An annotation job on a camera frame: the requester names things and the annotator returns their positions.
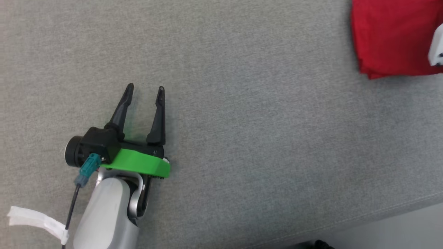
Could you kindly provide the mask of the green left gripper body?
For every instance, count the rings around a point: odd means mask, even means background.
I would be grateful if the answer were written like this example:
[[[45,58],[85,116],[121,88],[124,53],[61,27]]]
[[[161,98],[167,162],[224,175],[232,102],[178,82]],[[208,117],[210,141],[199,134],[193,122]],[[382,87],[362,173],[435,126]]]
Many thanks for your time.
[[[102,162],[101,167],[136,172],[155,178],[168,178],[171,165],[164,158],[162,145],[140,144],[123,141],[121,149],[114,160]]]

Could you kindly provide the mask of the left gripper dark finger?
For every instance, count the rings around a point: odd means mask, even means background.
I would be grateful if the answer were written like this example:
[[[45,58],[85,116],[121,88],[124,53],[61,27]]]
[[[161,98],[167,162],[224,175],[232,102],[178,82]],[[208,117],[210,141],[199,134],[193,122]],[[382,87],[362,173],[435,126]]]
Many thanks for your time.
[[[149,146],[163,146],[166,142],[165,130],[165,89],[160,86],[155,101],[156,112],[151,130],[146,137],[146,143]]]
[[[111,119],[106,123],[105,129],[113,129],[119,134],[123,133],[128,107],[133,99],[133,91],[134,84],[128,84]]]

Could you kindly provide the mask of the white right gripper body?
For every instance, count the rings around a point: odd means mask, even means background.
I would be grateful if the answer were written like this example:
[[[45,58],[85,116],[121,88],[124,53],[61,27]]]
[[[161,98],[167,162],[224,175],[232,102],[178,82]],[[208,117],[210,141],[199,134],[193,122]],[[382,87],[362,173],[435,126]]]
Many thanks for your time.
[[[443,24],[439,25],[434,32],[428,61],[431,66],[442,66],[443,64]]]

